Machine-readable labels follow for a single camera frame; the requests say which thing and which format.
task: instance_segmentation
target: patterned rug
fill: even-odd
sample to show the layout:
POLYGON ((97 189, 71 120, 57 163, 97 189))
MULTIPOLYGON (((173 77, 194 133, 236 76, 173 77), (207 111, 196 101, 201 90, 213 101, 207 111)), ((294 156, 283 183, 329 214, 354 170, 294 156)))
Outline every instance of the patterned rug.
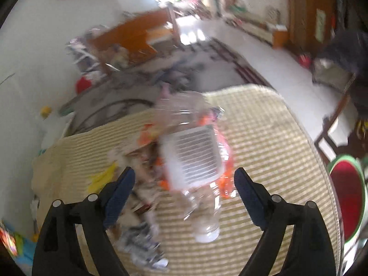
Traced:
POLYGON ((238 53, 218 40, 179 49, 172 42, 154 45, 154 59, 116 72, 65 104, 60 113, 76 112, 71 134, 84 133, 108 122, 152 107, 163 83, 172 92, 212 92, 243 84, 270 84, 238 53))

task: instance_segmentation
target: white floor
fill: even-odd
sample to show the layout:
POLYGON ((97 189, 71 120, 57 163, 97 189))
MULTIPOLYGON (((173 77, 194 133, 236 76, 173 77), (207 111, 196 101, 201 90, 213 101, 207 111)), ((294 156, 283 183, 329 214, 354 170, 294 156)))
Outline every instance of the white floor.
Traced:
MULTIPOLYGON (((273 50, 270 45, 226 25, 222 20, 201 21, 194 17, 178 20, 182 41, 195 42, 205 37, 214 37, 241 54, 275 90, 286 103, 314 140, 322 129, 322 119, 331 115, 341 94, 323 85, 312 84, 312 74, 302 68, 286 50, 273 50)), ((357 117, 355 107, 349 105, 339 117, 337 129, 331 137, 337 144, 347 142, 357 117)), ((322 144, 331 159, 334 153, 322 144)))

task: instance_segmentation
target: wooden chair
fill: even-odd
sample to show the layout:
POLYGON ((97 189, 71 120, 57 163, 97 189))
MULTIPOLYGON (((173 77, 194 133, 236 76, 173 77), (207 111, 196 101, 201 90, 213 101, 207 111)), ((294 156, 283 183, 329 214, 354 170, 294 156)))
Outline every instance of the wooden chair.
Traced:
POLYGON ((356 76, 352 75, 350 81, 348 82, 348 84, 346 85, 344 89, 344 94, 341 100, 339 101, 334 113, 332 114, 330 118, 327 118, 323 121, 322 132, 317 137, 317 139, 314 141, 314 145, 317 148, 318 153, 321 155, 321 158, 326 165, 330 163, 330 160, 328 159, 327 155, 322 151, 322 149, 319 146, 320 142, 323 139, 331 147, 331 149, 334 151, 336 155, 349 154, 355 158, 363 158, 366 154, 366 151, 363 145, 363 141, 357 137, 356 127, 350 133, 348 137, 347 145, 337 146, 334 140, 328 135, 330 128, 332 127, 332 125, 334 124, 338 116, 342 113, 342 111, 344 110, 344 108, 350 101, 349 91, 355 79, 356 79, 356 76))

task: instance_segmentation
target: striped mat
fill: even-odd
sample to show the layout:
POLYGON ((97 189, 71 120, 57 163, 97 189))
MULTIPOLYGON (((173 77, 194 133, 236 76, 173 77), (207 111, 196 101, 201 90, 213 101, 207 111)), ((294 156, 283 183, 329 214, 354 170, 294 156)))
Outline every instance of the striped mat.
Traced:
MULTIPOLYGON (((284 100, 269 88, 257 85, 237 86, 205 94, 214 106, 225 109, 218 124, 234 152, 235 167, 244 167, 255 182, 270 194, 279 194, 287 202, 305 204, 314 200, 326 223, 334 250, 336 269, 340 263, 342 241, 339 216, 329 176, 312 141, 289 111, 284 100)), ((147 110, 64 138, 34 162, 32 186, 40 196, 38 224, 53 200, 78 202, 87 195, 88 176, 107 168, 106 153, 134 134, 152 117, 147 110)), ((223 200, 221 233, 209 244, 194 241, 190 225, 181 218, 173 198, 163 194, 157 209, 161 247, 169 259, 168 272, 139 270, 129 255, 118 253, 133 275, 222 276, 238 275, 254 251, 262 232, 254 226, 240 198, 223 200)), ((280 271, 292 235, 287 228, 270 275, 280 271)), ((83 246, 83 255, 91 273, 97 271, 83 246)))

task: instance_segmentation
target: red object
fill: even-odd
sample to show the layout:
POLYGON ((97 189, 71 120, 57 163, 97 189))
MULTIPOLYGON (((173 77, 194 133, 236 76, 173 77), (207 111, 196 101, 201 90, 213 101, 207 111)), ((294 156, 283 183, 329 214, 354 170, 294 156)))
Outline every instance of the red object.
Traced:
POLYGON ((301 54, 298 56, 298 62, 302 67, 309 69, 312 64, 312 57, 308 54, 301 54))
POLYGON ((351 238, 360 223, 363 208, 363 188, 359 173, 348 161, 342 161, 331 171, 340 203, 345 240, 351 238))
POLYGON ((87 80, 84 76, 82 76, 77 83, 75 84, 75 90, 77 94, 80 94, 82 91, 90 88, 92 86, 92 82, 87 80))

